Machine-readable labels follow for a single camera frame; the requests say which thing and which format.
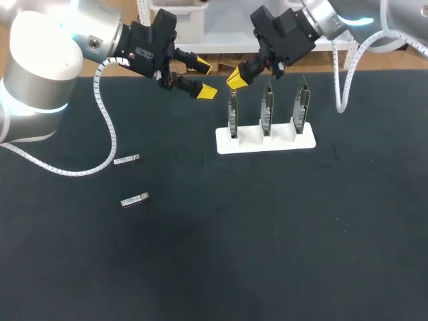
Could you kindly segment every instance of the white cable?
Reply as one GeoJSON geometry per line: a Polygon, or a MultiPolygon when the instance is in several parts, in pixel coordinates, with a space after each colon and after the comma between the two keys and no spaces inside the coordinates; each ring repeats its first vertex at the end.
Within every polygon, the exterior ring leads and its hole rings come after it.
{"type": "Polygon", "coordinates": [[[336,91],[336,108],[339,113],[343,113],[348,106],[348,99],[350,93],[350,87],[352,85],[352,79],[354,77],[356,67],[360,62],[360,59],[364,52],[376,41],[382,38],[394,38],[404,40],[408,45],[414,47],[424,56],[428,57],[428,47],[422,44],[420,41],[415,38],[407,35],[406,33],[395,31],[395,30],[382,30],[378,33],[375,33],[369,37],[361,46],[360,49],[354,54],[350,68],[348,70],[348,75],[346,76],[346,81],[343,89],[343,99],[340,101],[340,84],[339,84],[339,65],[338,65],[338,52],[335,42],[332,42],[333,48],[333,60],[334,60],[334,89],[336,91]]]}
{"type": "Polygon", "coordinates": [[[388,26],[388,0],[381,0],[381,25],[383,31],[389,31],[388,26]]]}
{"type": "Polygon", "coordinates": [[[114,155],[116,154],[117,149],[117,139],[116,139],[116,132],[114,131],[112,120],[110,119],[110,116],[107,113],[106,107],[104,106],[104,103],[101,99],[101,93],[100,93],[100,78],[102,75],[102,72],[104,71],[105,67],[113,64],[120,64],[122,66],[129,66],[129,61],[124,58],[108,58],[107,60],[104,60],[102,64],[98,67],[95,76],[94,76],[94,94],[95,99],[98,104],[98,107],[107,123],[107,127],[110,131],[110,137],[112,139],[112,148],[110,150],[110,154],[108,155],[108,158],[99,166],[90,169],[88,171],[80,171],[80,172],[71,172],[71,171],[65,171],[62,169],[57,169],[51,165],[48,165],[41,160],[36,159],[35,157],[31,156],[27,152],[21,150],[20,148],[17,148],[16,146],[13,146],[12,144],[1,144],[0,146],[5,147],[12,152],[16,152],[17,154],[21,155],[22,157],[25,157],[30,162],[36,164],[37,166],[40,166],[44,168],[47,171],[53,172],[58,175],[62,176],[68,176],[68,177],[84,177],[88,175],[95,174],[103,169],[105,169],[114,158],[114,155]]]}

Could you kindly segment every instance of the white shelf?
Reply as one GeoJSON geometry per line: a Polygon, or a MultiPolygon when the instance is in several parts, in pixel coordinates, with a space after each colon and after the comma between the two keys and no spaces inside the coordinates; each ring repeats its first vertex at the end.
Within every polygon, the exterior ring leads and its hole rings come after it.
{"type": "MultiPolygon", "coordinates": [[[[337,39],[338,50],[348,50],[347,38],[337,39]]],[[[183,51],[196,54],[247,54],[257,53],[259,44],[246,33],[206,33],[205,41],[201,43],[176,44],[183,51]]],[[[332,51],[331,41],[321,38],[316,42],[314,51],[332,51]]]]}
{"type": "MultiPolygon", "coordinates": [[[[138,0],[140,15],[144,16],[145,3],[138,0]]],[[[294,0],[215,0],[210,1],[205,13],[205,39],[201,43],[176,43],[183,51],[196,54],[246,54],[257,53],[259,44],[253,36],[249,16],[260,5],[266,5],[273,15],[280,15],[294,0]]],[[[337,39],[339,50],[348,50],[349,33],[337,39]]],[[[332,51],[330,41],[321,38],[314,51],[332,51]]]]}

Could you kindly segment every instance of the white holder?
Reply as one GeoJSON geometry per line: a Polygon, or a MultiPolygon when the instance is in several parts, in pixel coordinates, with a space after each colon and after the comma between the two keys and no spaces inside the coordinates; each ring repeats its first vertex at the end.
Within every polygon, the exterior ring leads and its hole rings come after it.
{"type": "Polygon", "coordinates": [[[232,139],[229,127],[218,128],[215,136],[219,154],[273,152],[316,147],[311,125],[308,122],[305,123],[303,134],[297,134],[293,118],[288,124],[273,124],[269,137],[264,136],[261,122],[257,126],[238,127],[238,138],[236,139],[232,139]]]}

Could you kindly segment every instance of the black table surface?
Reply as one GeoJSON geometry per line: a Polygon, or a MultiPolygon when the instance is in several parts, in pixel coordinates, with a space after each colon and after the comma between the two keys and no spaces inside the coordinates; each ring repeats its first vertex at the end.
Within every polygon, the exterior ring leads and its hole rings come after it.
{"type": "MultiPolygon", "coordinates": [[[[273,81],[274,122],[300,76],[273,81]]],[[[218,155],[225,78],[204,78],[214,101],[103,78],[117,157],[139,163],[70,179],[0,150],[0,320],[428,319],[428,73],[358,73],[343,115],[332,75],[306,78],[314,150],[218,155]]],[[[266,80],[239,92],[240,125],[258,123],[266,80]]],[[[101,163],[92,80],[55,136],[21,146],[101,163]]]]}

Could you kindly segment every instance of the metal component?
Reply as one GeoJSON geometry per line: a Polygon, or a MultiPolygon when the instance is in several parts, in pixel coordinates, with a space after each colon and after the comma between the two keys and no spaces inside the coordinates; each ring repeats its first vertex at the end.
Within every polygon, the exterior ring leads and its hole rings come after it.
{"type": "Polygon", "coordinates": [[[77,78],[60,81],[36,76],[22,68],[10,54],[3,79],[5,88],[16,100],[45,110],[66,105],[76,80],[77,78]]]}
{"type": "Polygon", "coordinates": [[[122,33],[119,10],[99,0],[0,0],[0,25],[10,28],[23,11],[40,12],[58,20],[59,26],[72,34],[84,57],[99,63],[114,53],[122,33]],[[92,47],[93,37],[100,43],[97,48],[92,47]]]}
{"type": "Polygon", "coordinates": [[[232,139],[238,138],[238,97],[236,90],[231,90],[229,98],[229,130],[232,139]]]}
{"type": "Polygon", "coordinates": [[[300,80],[293,109],[293,123],[298,134],[303,134],[306,117],[308,115],[310,91],[305,77],[300,80]]]}
{"type": "Polygon", "coordinates": [[[309,15],[312,18],[309,19],[309,22],[315,23],[315,26],[312,27],[319,34],[333,40],[346,30],[345,25],[339,20],[328,0],[302,0],[302,2],[305,8],[303,10],[305,16],[308,17],[309,15]]]}
{"type": "Polygon", "coordinates": [[[95,37],[91,36],[91,39],[89,40],[89,46],[92,49],[98,49],[100,47],[100,41],[96,39],[95,37]]]}
{"type": "Polygon", "coordinates": [[[126,163],[131,163],[131,162],[137,161],[138,159],[140,159],[140,154],[136,154],[136,155],[120,158],[120,159],[115,159],[114,164],[115,165],[123,165],[126,163]]]}
{"type": "Polygon", "coordinates": [[[272,90],[272,85],[269,80],[269,83],[263,91],[260,114],[261,127],[263,128],[263,135],[265,137],[270,136],[272,128],[272,119],[274,115],[274,100],[274,91],[272,90]]]}
{"type": "Polygon", "coordinates": [[[127,208],[145,202],[147,199],[148,193],[144,193],[135,197],[131,197],[130,199],[125,199],[124,201],[121,201],[120,204],[123,208],[127,208]]]}

